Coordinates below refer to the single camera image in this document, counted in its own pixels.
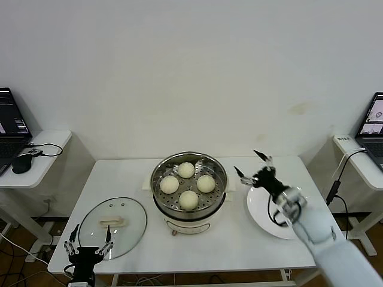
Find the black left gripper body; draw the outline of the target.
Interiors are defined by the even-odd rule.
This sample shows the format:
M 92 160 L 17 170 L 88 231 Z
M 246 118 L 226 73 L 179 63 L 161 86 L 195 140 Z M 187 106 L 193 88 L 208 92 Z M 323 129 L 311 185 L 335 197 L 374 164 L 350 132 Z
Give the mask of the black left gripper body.
M 77 253 L 69 256 L 74 265 L 72 282 L 94 282 L 94 267 L 102 262 L 102 255 L 97 254 L 98 247 L 78 247 Z

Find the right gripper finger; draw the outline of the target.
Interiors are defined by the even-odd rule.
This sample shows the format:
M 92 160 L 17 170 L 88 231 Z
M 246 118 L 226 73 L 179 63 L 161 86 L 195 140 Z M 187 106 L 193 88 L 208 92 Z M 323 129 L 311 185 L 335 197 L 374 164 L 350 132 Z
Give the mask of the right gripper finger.
M 254 152 L 265 163 L 264 166 L 259 170 L 259 172 L 261 172 L 261 171 L 271 172 L 274 170 L 273 159 L 271 156 L 266 155 L 260 151 L 255 150 L 255 149 L 254 149 Z
M 234 166 L 234 168 L 242 184 L 252 187 L 255 186 L 255 184 L 257 183 L 257 178 L 245 176 L 236 166 Z

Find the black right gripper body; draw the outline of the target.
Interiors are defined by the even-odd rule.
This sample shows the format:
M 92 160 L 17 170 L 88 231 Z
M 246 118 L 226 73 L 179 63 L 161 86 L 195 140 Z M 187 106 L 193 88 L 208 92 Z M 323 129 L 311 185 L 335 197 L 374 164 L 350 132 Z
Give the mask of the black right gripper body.
M 256 178 L 254 187 L 264 188 L 271 196 L 279 196 L 290 188 L 290 186 L 284 185 L 276 178 L 276 168 L 274 167 L 264 167 L 253 174 L 253 177 Z

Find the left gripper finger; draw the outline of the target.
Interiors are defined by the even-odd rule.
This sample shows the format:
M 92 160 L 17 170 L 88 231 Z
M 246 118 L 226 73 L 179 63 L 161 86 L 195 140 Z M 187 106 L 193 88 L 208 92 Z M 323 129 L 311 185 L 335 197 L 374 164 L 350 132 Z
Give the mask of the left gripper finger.
M 99 248 L 96 251 L 96 254 L 99 256 L 105 256 L 114 246 L 114 243 L 111 240 L 111 230 L 110 230 L 110 225 L 107 226 L 107 235 L 105 239 L 105 244 L 103 247 Z
M 73 231 L 69 235 L 69 239 L 64 241 L 63 247 L 66 250 L 66 253 L 68 256 L 73 256 L 77 248 L 75 247 L 75 240 L 77 238 L 77 232 L 78 232 L 79 225 L 77 224 Z

